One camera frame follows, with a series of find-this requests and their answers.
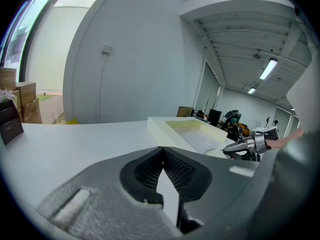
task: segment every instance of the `yellow object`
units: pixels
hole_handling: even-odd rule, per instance
[[[209,138],[224,143],[228,133],[217,127],[209,125],[192,117],[149,117],[147,129],[159,146],[176,147],[179,149],[196,152],[176,131],[177,128],[193,128],[207,135]],[[209,156],[223,157],[220,150],[212,150]]]
[[[66,122],[67,125],[78,125],[77,119],[73,119],[71,121]]]
[[[187,116],[192,116],[191,112],[194,108],[193,107],[188,107],[188,106],[180,106],[178,109],[177,117],[182,118],[182,117],[187,117]]]

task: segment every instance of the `ceiling light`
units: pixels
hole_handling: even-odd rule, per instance
[[[275,68],[278,61],[275,58],[271,58],[266,66],[265,70],[262,72],[260,79],[264,80],[270,74],[270,72]]]
[[[250,91],[248,91],[248,94],[253,94],[256,91],[256,88],[251,88]]]

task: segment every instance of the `white wall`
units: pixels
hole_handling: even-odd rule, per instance
[[[37,90],[62,91],[66,59],[87,8],[53,7],[38,28],[29,51],[25,80]]]
[[[187,22],[212,14],[234,12],[272,13],[294,20],[295,6],[289,0],[190,0],[178,14]]]
[[[274,121],[276,107],[279,106],[261,98],[239,91],[224,89],[217,110],[222,111],[221,120],[222,116],[230,110],[239,110],[241,113],[240,122],[247,125],[250,130],[253,130],[257,121],[260,121],[260,126],[265,126],[268,117],[270,117],[268,123],[270,126]]]
[[[205,115],[209,114],[213,108],[219,90],[219,83],[215,78],[211,68],[205,63],[204,72],[199,88],[199,93],[194,106],[195,111],[202,110]]]
[[[287,113],[283,109],[276,108],[275,109],[275,114],[274,114],[274,119],[273,121],[277,120],[278,121],[278,135],[279,138],[283,138],[285,134],[290,130],[290,120],[292,118],[292,115],[290,113]]]
[[[221,102],[222,96],[224,94],[224,91],[225,91],[225,87],[220,85],[220,88],[218,90],[218,94],[216,96],[214,106],[213,106],[214,110],[218,110],[218,107],[220,106],[220,102]]]
[[[68,54],[66,119],[138,121],[192,106],[204,47],[176,12],[187,1],[96,0]],[[104,44],[111,54],[102,54]]]

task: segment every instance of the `gray surface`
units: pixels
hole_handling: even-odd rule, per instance
[[[238,234],[246,234],[248,222],[265,193],[277,151],[266,152],[265,158],[258,163],[211,157],[178,148],[169,149],[196,160],[212,173],[212,182],[204,195],[184,204],[189,219],[204,225],[183,238],[207,239],[233,229],[232,236],[241,239]],[[87,189],[92,194],[76,219],[67,225],[70,235],[85,240],[161,240],[181,237],[181,232],[165,216],[161,205],[137,202],[120,183],[121,168],[152,150],[154,148],[136,151],[91,165],[47,196],[37,211],[52,221],[52,217],[77,190]],[[235,174],[229,171],[233,166],[256,169],[256,173],[252,178]],[[47,227],[45,230],[55,239],[67,239],[65,236],[68,235],[56,226],[49,223]]]
[[[279,149],[268,150],[250,182],[238,197],[221,211],[218,216],[213,217],[204,226],[184,236],[183,240],[246,239],[254,212],[260,204],[271,180],[278,151]]]
[[[22,127],[24,133],[1,150],[0,166],[12,193],[34,208],[91,165],[158,146],[147,121]]]
[[[91,165],[60,186],[37,207],[49,219],[78,189],[92,192],[80,215],[68,232],[87,240],[169,239],[181,235],[165,217],[161,205],[148,205],[134,200],[122,188],[122,167],[154,148],[104,160]]]
[[[213,158],[175,147],[172,149],[203,164],[212,173],[212,182],[204,195],[198,200],[184,204],[188,216],[202,223],[207,223],[218,216],[241,194],[251,180],[250,177],[230,172],[230,167],[238,166],[255,170],[259,165],[254,161]]]

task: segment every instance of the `black monitor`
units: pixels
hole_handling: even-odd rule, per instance
[[[208,121],[210,122],[210,125],[217,127],[219,123],[219,119],[221,117],[221,113],[222,113],[221,111],[210,109],[210,112],[208,115],[209,116]]]

